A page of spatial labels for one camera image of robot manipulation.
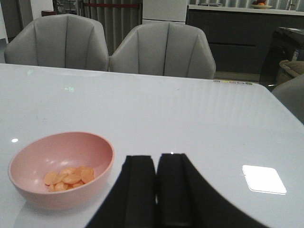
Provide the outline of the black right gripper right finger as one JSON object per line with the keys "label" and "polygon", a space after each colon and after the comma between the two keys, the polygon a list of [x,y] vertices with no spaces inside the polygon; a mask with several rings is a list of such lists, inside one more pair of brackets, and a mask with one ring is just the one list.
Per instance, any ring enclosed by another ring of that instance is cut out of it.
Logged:
{"label": "black right gripper right finger", "polygon": [[162,154],[157,168],[158,228],[263,228],[218,193],[185,154]]}

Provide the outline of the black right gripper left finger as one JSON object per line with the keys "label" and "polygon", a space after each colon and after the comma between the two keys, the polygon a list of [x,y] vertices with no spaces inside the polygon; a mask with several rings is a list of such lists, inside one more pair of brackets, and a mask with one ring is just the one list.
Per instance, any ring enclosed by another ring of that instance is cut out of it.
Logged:
{"label": "black right gripper left finger", "polygon": [[88,228],[153,228],[155,168],[150,156],[127,156],[106,199]]}

